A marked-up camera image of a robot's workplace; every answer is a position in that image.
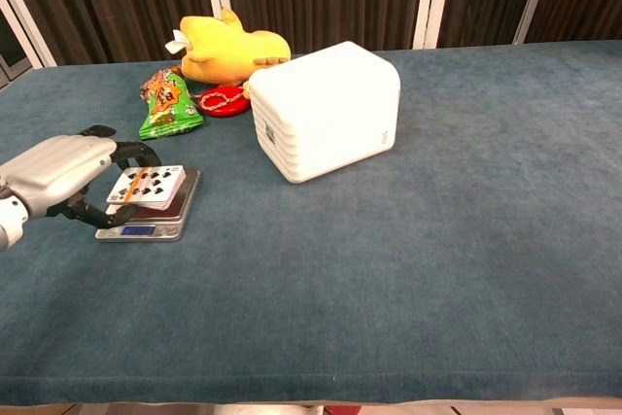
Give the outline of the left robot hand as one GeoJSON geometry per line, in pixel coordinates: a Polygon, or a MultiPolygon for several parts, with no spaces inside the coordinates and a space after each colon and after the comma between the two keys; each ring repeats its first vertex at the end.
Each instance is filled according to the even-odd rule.
{"type": "Polygon", "coordinates": [[[160,165],[153,149],[139,141],[117,142],[115,133],[92,125],[48,138],[1,165],[1,237],[7,246],[20,239],[30,219],[61,214],[108,229],[135,215],[132,204],[107,214],[84,200],[89,184],[113,164],[124,170],[133,158],[143,167],[160,165]]]}

